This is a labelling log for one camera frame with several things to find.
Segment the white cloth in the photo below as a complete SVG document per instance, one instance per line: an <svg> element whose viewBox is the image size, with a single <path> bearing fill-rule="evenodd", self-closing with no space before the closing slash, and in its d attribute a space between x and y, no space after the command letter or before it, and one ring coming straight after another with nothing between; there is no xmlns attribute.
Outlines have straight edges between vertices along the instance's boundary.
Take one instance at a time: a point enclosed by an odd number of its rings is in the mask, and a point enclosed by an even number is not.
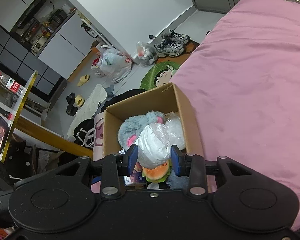
<svg viewBox="0 0 300 240"><path fill-rule="evenodd" d="M164 124L151 123L147 125L135 142L138 146L140 165L144 168L154 169L170 159L169 143Z"/></svg>

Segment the yellow slipper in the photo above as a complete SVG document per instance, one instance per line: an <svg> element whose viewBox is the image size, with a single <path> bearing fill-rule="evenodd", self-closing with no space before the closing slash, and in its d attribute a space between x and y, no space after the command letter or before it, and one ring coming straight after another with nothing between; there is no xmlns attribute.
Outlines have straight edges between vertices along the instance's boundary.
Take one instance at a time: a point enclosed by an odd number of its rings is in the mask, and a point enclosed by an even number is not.
<svg viewBox="0 0 300 240"><path fill-rule="evenodd" d="M85 99L83 98L83 96L78 94L75 97L75 104L76 104L77 107L79 107L79 108L82 107L84 102L85 102Z"/></svg>
<svg viewBox="0 0 300 240"><path fill-rule="evenodd" d="M77 83L78 87L81 87L82 85L84 85L85 83L87 83L90 79L90 75L83 75L80 77L79 82Z"/></svg>

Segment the blue tissue pack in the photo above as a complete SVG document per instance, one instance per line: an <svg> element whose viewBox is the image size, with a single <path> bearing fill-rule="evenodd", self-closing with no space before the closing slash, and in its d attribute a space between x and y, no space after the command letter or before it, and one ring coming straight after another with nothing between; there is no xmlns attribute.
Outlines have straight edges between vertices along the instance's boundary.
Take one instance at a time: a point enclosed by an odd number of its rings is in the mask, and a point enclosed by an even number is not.
<svg viewBox="0 0 300 240"><path fill-rule="evenodd" d="M124 155L126 151L122 149L119 151L121 155ZM134 168L134 171L131 176L123 177L123 181L125 183L126 187L133 187L133 186L143 186L145 185L145 178L142 176L142 168L138 167L137 170Z"/></svg>

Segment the black clothes pile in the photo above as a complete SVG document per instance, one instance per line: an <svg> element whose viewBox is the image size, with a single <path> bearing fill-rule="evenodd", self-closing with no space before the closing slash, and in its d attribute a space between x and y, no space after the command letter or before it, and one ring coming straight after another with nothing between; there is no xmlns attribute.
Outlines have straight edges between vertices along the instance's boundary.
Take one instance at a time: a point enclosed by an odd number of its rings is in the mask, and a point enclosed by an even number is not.
<svg viewBox="0 0 300 240"><path fill-rule="evenodd" d="M130 97L133 97L135 95L138 95L138 94L141 94L143 92L145 92L146 90L143 88L143 89L131 89L131 90L128 90L120 95L116 95L114 96L113 98L111 98L110 100L106 101L104 103L104 105L102 106L101 108L101 112L104 112L107 107L113 105L113 104L116 104L120 101L123 101L123 100L126 100Z"/></svg>

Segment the pink bear laptop bag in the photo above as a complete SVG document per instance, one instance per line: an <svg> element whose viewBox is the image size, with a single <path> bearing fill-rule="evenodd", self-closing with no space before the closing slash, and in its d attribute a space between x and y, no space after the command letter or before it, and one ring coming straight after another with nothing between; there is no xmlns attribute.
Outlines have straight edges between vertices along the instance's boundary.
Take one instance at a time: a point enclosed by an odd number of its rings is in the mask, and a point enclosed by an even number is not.
<svg viewBox="0 0 300 240"><path fill-rule="evenodd" d="M94 117L93 161L103 158L103 123L104 113L101 112Z"/></svg>

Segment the white round table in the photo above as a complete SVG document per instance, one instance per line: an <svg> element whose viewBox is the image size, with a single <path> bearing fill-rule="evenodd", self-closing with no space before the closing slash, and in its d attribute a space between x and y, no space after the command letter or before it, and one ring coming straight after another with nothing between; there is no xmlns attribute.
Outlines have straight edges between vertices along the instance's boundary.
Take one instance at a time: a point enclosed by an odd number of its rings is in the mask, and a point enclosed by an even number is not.
<svg viewBox="0 0 300 240"><path fill-rule="evenodd" d="M23 110L26 100L30 94L31 88L33 87L33 84L37 78L38 72L34 71L31 77L28 79L26 85L24 86L23 91L18 96L17 101L13 103L11 107L8 107L3 103L3 95L0 95L0 108L2 108L4 111L8 112L8 118L6 118L4 115L0 113L0 116L2 120L7 124L7 131L6 131L6 139L3 141L1 145L0 150L0 160L2 163L5 162L6 155L8 148L10 146L10 142L12 139L12 135L14 130L17 128L18 121L21 117L21 111ZM0 85L0 94L6 94L8 90L6 87L3 87Z"/></svg>

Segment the white floor towel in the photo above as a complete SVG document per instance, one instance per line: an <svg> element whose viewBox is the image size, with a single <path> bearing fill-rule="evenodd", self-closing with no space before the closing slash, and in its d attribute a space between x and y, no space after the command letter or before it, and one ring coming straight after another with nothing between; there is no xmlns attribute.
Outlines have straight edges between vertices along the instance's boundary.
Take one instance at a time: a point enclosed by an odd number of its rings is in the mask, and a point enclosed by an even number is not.
<svg viewBox="0 0 300 240"><path fill-rule="evenodd" d="M72 140L74 129L84 120L91 119L97 111L99 104L107 98L107 92L101 84L97 84L83 106L76 113L74 120L67 131L66 139Z"/></svg>

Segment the plastic water bottle red label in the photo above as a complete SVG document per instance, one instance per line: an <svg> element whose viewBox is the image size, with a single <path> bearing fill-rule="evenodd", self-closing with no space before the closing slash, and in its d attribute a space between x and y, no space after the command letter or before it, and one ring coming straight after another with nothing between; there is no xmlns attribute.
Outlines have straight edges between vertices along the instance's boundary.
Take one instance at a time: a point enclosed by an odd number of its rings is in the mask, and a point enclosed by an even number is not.
<svg viewBox="0 0 300 240"><path fill-rule="evenodd" d="M24 87L17 81L15 81L13 78L9 77L8 75L2 72L0 72L0 82L4 87L9 89L17 96L21 96L23 94Z"/></svg>

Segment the denim elephant toy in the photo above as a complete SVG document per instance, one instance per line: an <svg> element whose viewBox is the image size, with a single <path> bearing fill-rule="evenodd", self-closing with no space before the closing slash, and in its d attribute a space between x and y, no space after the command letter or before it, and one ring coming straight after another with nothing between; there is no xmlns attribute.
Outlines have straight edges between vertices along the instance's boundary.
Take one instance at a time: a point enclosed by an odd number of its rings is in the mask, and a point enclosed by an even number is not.
<svg viewBox="0 0 300 240"><path fill-rule="evenodd" d="M169 175L167 181L167 185L170 189L183 189L186 190L189 183L189 178L187 176L177 176L175 172L172 170L171 174Z"/></svg>

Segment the black slipper pair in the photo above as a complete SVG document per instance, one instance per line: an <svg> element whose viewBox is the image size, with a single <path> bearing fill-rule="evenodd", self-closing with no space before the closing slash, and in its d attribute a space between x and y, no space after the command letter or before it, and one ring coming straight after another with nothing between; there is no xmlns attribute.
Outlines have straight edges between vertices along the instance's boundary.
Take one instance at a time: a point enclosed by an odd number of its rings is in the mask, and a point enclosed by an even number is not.
<svg viewBox="0 0 300 240"><path fill-rule="evenodd" d="M75 106L75 94L70 93L66 97L66 101L68 103L68 106L66 108L67 115L74 116L76 114L76 112L78 111L78 107Z"/></svg>

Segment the clear small trash bag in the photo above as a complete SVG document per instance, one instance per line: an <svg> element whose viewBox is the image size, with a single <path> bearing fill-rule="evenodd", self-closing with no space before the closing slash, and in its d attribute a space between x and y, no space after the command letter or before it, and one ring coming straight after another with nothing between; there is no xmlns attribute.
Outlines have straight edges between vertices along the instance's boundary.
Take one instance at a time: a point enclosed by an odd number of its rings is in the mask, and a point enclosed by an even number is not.
<svg viewBox="0 0 300 240"><path fill-rule="evenodd" d="M153 45L144 42L137 42L136 50L140 64L150 66L157 60L157 52Z"/></svg>

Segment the pink bed sheet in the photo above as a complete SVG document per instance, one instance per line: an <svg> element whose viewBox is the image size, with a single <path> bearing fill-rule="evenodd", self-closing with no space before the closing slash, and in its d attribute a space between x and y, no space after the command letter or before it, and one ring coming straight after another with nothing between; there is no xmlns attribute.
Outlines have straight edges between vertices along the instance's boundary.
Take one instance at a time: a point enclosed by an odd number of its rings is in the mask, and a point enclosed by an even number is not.
<svg viewBox="0 0 300 240"><path fill-rule="evenodd" d="M230 157L300 201L300 4L240 0L168 83L106 109L104 154L121 150L126 119L149 111L179 113L188 152Z"/></svg>

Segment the clear bubble wrap bag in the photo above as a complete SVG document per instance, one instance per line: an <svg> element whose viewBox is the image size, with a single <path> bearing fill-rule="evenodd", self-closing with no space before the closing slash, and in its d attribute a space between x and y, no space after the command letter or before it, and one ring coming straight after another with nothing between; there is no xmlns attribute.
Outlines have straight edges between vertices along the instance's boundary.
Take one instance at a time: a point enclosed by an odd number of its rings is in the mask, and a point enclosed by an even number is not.
<svg viewBox="0 0 300 240"><path fill-rule="evenodd" d="M166 114L164 125L169 145L177 145L179 150L184 150L186 148L186 144L179 113L170 112Z"/></svg>

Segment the fluffy blue-grey plush toy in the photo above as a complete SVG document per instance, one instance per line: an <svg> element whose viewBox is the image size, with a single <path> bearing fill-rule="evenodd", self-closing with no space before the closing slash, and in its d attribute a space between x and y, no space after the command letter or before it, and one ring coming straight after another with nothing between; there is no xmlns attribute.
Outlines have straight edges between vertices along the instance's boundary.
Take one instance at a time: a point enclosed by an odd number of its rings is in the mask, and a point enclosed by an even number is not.
<svg viewBox="0 0 300 240"><path fill-rule="evenodd" d="M152 123L163 124L164 120L164 113L159 111L150 111L143 115L131 116L119 128L117 136L119 145L127 151L147 125Z"/></svg>

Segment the yellow slipper near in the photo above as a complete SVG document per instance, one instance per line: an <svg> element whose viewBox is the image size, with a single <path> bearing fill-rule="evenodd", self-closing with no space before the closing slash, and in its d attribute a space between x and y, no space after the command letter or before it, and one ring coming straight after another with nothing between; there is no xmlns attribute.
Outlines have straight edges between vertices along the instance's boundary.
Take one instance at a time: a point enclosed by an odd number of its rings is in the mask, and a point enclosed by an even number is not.
<svg viewBox="0 0 300 240"><path fill-rule="evenodd" d="M85 99L83 98L83 96L78 94L75 97L75 104L76 104L77 107L79 107L79 108L82 107L84 102L85 102Z"/></svg>

